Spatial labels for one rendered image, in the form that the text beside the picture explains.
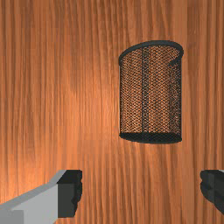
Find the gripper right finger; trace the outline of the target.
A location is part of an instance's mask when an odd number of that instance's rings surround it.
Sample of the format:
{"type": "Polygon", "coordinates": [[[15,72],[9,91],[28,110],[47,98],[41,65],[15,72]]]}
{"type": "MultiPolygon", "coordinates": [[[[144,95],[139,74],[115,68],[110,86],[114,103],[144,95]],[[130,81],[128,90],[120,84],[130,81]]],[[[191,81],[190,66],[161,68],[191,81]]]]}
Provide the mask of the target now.
{"type": "Polygon", "coordinates": [[[200,178],[203,196],[224,214],[224,170],[203,170],[200,178]]]}

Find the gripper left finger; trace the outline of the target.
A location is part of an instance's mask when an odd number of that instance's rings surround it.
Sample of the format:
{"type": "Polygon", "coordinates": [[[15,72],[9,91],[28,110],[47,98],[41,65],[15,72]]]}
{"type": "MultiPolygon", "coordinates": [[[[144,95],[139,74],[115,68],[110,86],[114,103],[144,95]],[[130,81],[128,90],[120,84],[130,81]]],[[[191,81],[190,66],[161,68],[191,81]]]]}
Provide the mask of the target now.
{"type": "Polygon", "coordinates": [[[54,224],[73,218],[82,195],[82,171],[60,170],[44,185],[0,205],[0,224],[54,224]]]}

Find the dark mesh basket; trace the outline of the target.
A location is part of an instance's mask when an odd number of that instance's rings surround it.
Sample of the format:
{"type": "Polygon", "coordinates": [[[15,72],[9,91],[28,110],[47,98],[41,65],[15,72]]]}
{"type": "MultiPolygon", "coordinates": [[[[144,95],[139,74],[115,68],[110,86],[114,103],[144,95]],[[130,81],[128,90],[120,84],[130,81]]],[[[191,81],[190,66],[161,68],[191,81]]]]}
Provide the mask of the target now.
{"type": "Polygon", "coordinates": [[[133,45],[119,56],[119,136],[145,144],[182,141],[183,47],[170,40],[133,45]]]}

